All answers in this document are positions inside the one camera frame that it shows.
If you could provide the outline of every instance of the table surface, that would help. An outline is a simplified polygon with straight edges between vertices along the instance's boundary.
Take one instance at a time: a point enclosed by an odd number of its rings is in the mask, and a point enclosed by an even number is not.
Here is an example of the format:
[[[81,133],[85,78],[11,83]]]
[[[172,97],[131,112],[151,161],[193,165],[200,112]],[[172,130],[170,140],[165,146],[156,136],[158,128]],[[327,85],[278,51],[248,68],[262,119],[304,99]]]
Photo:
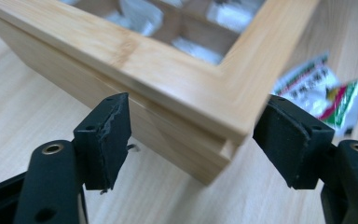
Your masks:
[[[345,32],[341,48],[331,52],[331,66],[349,81],[358,77],[358,33]],[[317,53],[300,48],[297,54],[304,51]],[[43,143],[72,140],[72,130],[89,112],[0,39],[0,182],[26,171],[32,151]],[[358,125],[351,138],[358,140]],[[90,223],[324,223],[323,183],[316,190],[287,188],[253,139],[208,187],[131,141],[140,150],[129,153],[114,190],[87,191]]]

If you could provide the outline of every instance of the clamp jaw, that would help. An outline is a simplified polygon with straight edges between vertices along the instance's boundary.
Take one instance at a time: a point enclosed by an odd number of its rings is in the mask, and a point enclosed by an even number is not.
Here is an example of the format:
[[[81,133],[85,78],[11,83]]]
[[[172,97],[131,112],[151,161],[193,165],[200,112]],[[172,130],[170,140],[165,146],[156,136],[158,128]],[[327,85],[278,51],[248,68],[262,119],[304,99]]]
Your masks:
[[[358,141],[336,147],[334,130],[282,97],[271,96],[258,121],[254,140],[287,186],[321,193],[328,224],[358,223]]]
[[[38,147],[26,173],[0,183],[0,223],[88,223],[83,184],[112,189],[128,154],[128,94],[101,101],[74,136]]]

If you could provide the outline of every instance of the light wood surface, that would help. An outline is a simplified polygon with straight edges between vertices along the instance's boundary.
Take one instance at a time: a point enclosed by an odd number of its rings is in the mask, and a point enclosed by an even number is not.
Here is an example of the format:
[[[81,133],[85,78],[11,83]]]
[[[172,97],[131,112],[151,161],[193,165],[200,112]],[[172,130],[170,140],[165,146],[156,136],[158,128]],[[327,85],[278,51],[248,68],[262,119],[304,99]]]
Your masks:
[[[268,0],[217,67],[55,0],[0,0],[0,18],[238,145],[318,2]]]
[[[323,1],[317,11],[291,64],[329,49],[338,77],[357,78],[358,1]],[[25,171],[39,145],[71,140],[89,112],[0,39],[0,181]],[[358,140],[358,125],[351,138]],[[90,223],[324,223],[321,183],[316,190],[288,189],[252,139],[209,187],[131,141],[141,151],[129,154],[114,190],[87,193]]]
[[[164,12],[162,28],[153,37],[169,45],[175,38],[181,36],[224,56],[239,37],[235,32],[208,21],[203,14],[204,10],[190,10],[189,6],[178,9],[160,0],[150,2]],[[200,4],[194,1],[188,3],[193,3],[193,6]],[[207,6],[210,3],[211,1],[202,2]]]
[[[28,66],[91,108],[106,95],[129,92],[134,136],[209,184],[252,132],[318,1],[269,0],[218,66],[53,0],[0,0],[0,36]],[[210,22],[197,28],[192,12],[179,17],[184,37],[234,41]]]
[[[233,158],[237,146],[226,139],[178,118],[137,92],[58,53],[2,20],[0,36],[14,51],[22,52],[20,58],[36,72],[43,72],[48,80],[90,108],[107,95],[129,92],[133,136],[203,183],[212,182]]]

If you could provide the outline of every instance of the white packet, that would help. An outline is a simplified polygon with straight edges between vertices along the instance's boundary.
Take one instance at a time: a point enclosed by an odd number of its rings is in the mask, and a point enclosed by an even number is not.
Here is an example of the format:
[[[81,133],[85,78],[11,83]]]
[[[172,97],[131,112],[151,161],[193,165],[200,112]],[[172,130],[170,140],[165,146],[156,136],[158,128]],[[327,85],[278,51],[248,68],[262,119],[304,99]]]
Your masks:
[[[242,33],[255,14],[246,10],[239,3],[218,4],[215,1],[209,5],[206,18],[238,34]]]
[[[120,0],[120,15],[117,11],[105,18],[141,35],[151,36],[162,25],[164,13],[145,0]]]
[[[358,79],[328,90],[332,104],[318,117],[336,130],[336,136],[351,134],[358,120]]]
[[[183,7],[183,4],[186,3],[188,0],[161,0],[161,1],[174,7]]]
[[[223,56],[221,54],[180,36],[172,41],[172,45],[177,49],[195,58],[202,59],[207,63],[219,64],[223,60]]]
[[[327,54],[290,70],[275,84],[279,95],[335,129],[336,136],[351,133],[358,117],[358,80],[340,86],[326,65]]]

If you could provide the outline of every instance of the wooden box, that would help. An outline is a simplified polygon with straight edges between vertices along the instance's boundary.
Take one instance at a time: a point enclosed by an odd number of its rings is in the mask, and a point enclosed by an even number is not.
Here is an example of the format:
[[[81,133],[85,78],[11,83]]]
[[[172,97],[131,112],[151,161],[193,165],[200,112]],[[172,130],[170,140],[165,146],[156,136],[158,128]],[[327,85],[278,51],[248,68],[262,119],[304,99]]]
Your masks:
[[[118,9],[107,0],[0,0],[0,36],[91,108],[129,92],[133,136],[208,184],[252,134],[319,0],[267,0],[241,35],[201,16],[211,0],[151,2],[164,12],[153,38],[102,19]],[[225,57],[195,59],[170,46],[177,36]]]

